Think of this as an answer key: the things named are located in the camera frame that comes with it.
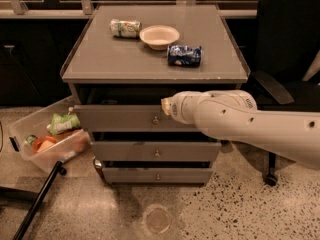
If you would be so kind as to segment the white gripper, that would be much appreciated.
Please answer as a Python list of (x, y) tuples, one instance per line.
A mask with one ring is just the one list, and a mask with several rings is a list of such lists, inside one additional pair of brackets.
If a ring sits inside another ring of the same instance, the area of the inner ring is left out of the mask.
[(193, 114), (197, 108), (200, 92), (184, 91), (174, 96), (163, 98), (161, 107), (165, 115), (170, 116), (177, 122), (193, 124)]

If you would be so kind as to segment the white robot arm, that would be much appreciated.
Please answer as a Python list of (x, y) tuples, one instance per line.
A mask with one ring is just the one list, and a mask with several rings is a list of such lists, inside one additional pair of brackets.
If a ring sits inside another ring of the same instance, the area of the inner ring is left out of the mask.
[(266, 111), (242, 90), (183, 91), (161, 100), (173, 120), (204, 135), (242, 142), (320, 168), (320, 113)]

